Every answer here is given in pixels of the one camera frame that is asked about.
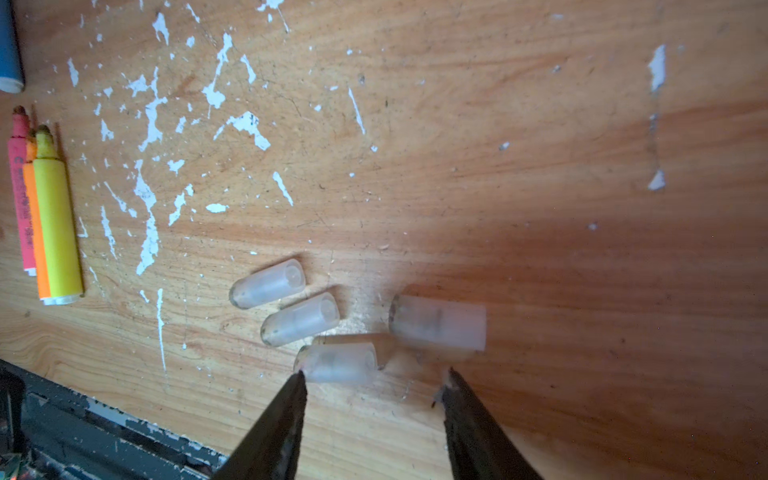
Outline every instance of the yellow highlighter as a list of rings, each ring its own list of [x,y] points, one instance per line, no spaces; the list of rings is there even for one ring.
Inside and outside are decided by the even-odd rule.
[[[27,187],[29,198],[29,213],[32,215],[32,245],[35,250],[35,265],[38,270],[38,295],[40,300],[51,298],[51,287],[48,284],[48,269],[45,265],[45,245],[43,244],[43,231],[40,224],[40,207],[38,206],[38,189],[35,183],[35,166],[32,163],[38,156],[38,144],[35,140],[35,131],[30,130],[27,135],[27,163],[24,164],[24,184]]]
[[[46,305],[67,305],[77,301],[83,293],[67,170],[64,162],[58,159],[48,127],[41,125],[36,137],[38,156],[32,165],[51,289],[50,298],[44,302]]]

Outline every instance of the wooden table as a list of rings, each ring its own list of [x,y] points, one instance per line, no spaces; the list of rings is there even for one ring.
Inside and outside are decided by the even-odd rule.
[[[230,452],[310,339],[258,337],[298,298],[227,292],[295,257],[332,333],[385,332],[402,291],[488,307],[485,353],[311,385],[301,478],[450,478],[447,362],[546,478],[768,476],[765,2],[93,4],[16,2],[2,133],[15,104],[56,126],[87,292],[37,300],[0,169],[0,357]]]

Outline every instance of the highlighter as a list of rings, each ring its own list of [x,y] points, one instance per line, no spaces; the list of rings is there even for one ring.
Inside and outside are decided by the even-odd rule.
[[[83,293],[67,169],[64,162],[58,159],[48,127],[41,125],[36,138],[38,156],[32,165],[38,192],[45,266],[51,289],[51,297],[44,303],[67,305],[77,301]]]
[[[45,264],[45,245],[43,230],[40,224],[40,207],[38,206],[38,188],[35,184],[35,166],[32,163],[38,156],[38,142],[35,131],[30,129],[27,135],[27,163],[24,164],[24,184],[27,187],[29,211],[32,215],[32,240],[35,247],[35,265],[38,271],[38,296],[40,300],[51,298],[51,287],[48,285],[48,268]]]
[[[18,240],[22,245],[24,271],[35,276],[35,246],[32,240],[32,215],[29,211],[29,199],[24,186],[24,163],[27,157],[26,137],[29,131],[29,117],[24,107],[13,109],[13,132],[8,139],[8,162],[11,166],[13,199],[16,206]]]

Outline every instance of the orange highlighter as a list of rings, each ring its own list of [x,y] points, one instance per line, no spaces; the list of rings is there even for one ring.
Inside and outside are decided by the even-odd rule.
[[[32,240],[35,250],[35,263],[38,268],[38,296],[40,300],[51,298],[51,286],[48,284],[48,268],[45,264],[45,245],[43,244],[43,228],[40,222],[40,207],[38,205],[38,189],[35,185],[35,167],[32,161],[38,156],[38,144],[35,131],[30,130],[27,136],[27,161],[24,163],[24,183],[29,197],[29,210],[32,216]]]

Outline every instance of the frosted plastic tube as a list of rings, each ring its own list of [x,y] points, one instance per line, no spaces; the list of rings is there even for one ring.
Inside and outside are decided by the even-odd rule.
[[[307,382],[364,385],[376,374],[376,349],[372,343],[305,346],[293,364],[299,370]]]
[[[404,339],[485,350],[485,305],[398,295],[389,309],[389,331]]]
[[[306,278],[296,259],[241,278],[230,289],[230,302],[246,310],[304,291]]]
[[[325,292],[268,316],[261,326],[261,341],[283,346],[330,330],[340,318],[336,300]]]

